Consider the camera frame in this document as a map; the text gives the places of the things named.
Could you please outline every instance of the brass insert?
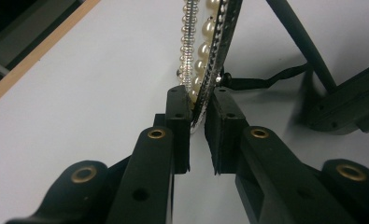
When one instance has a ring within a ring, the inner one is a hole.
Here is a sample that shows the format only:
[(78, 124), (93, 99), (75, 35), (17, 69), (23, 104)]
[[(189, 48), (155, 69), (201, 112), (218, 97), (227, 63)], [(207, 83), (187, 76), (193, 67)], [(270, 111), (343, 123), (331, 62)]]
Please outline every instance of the brass insert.
[(250, 131), (251, 135), (256, 138), (267, 138), (269, 137), (269, 133), (264, 129), (253, 129)]
[(365, 179), (367, 179), (367, 175), (361, 169), (349, 164), (337, 165), (336, 171), (340, 175), (354, 181), (364, 181)]
[(147, 135), (149, 136), (149, 138), (159, 139), (163, 138), (166, 135), (166, 132), (162, 129), (154, 129), (149, 131)]
[(82, 184), (92, 180), (96, 174), (97, 170), (93, 165), (83, 166), (71, 175), (71, 181), (76, 184)]

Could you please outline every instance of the white table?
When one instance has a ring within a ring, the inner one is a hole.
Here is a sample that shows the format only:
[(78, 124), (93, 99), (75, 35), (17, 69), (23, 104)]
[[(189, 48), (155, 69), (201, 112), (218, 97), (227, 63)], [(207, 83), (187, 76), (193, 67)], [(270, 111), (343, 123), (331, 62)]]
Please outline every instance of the white table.
[[(369, 1), (290, 0), (338, 84), (369, 66)], [(0, 223), (27, 217), (58, 175), (83, 160), (131, 154), (177, 85), (183, 1), (102, 0), (0, 99)], [(225, 69), (268, 78), (304, 57), (265, 1), (244, 1)], [(316, 168), (344, 158), (369, 168), (369, 134), (308, 130), (302, 77), (233, 93), (251, 125), (274, 130)], [(174, 223), (248, 223), (234, 175), (213, 176), (204, 130), (192, 170), (176, 176)]]

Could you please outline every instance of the white surface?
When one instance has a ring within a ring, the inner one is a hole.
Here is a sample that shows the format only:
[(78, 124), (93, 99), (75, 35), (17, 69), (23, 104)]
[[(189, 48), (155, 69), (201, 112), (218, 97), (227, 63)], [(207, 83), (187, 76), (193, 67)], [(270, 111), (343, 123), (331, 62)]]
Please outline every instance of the white surface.
[[(369, 66), (369, 1), (290, 3), (337, 83)], [(0, 223), (31, 215), (69, 165), (110, 166), (132, 152), (177, 85), (182, 7), (101, 1), (0, 100)], [(267, 78), (304, 61), (269, 6), (245, 1), (226, 71)], [(345, 158), (369, 167), (369, 134), (316, 133), (293, 121), (300, 83), (234, 98), (250, 124), (274, 130), (305, 163)], [(191, 154), (192, 171), (176, 177), (174, 223), (248, 223), (234, 176), (213, 176), (203, 128)]]

